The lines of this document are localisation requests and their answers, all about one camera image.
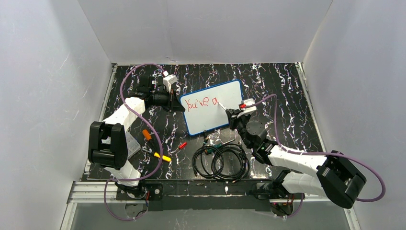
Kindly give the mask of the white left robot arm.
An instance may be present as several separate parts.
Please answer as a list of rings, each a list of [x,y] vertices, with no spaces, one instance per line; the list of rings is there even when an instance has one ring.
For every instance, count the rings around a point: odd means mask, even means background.
[[[110,117],[90,125],[88,160],[109,171],[118,184],[136,187],[141,173],[128,161],[126,131],[151,106],[160,106],[167,112],[184,112],[173,84],[178,78],[167,75],[159,87],[152,76],[141,76],[139,83]]]

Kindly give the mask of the red marker cap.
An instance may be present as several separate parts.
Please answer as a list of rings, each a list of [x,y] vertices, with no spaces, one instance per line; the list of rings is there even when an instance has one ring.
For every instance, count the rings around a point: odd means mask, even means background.
[[[181,143],[181,144],[179,145],[179,149],[180,149],[180,150],[181,150],[181,149],[184,149],[184,148],[186,147],[186,145],[187,145],[187,142]]]

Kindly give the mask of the blue framed whiteboard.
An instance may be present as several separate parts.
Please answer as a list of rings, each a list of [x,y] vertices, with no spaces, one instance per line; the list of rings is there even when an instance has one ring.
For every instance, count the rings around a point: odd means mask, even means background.
[[[209,88],[201,89],[180,97],[185,108],[183,113],[186,129],[190,136],[196,136],[204,131],[211,131],[228,125],[225,110],[238,109],[243,100],[243,87],[240,80],[231,80]]]

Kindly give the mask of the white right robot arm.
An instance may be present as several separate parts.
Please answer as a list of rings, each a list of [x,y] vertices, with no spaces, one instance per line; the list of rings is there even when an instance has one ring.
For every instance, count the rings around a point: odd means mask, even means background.
[[[294,154],[270,140],[264,125],[251,121],[248,113],[227,109],[226,115],[230,128],[237,130],[259,163],[286,169],[273,181],[273,190],[281,195],[307,193],[324,196],[339,207],[353,206],[367,180],[342,154]]]

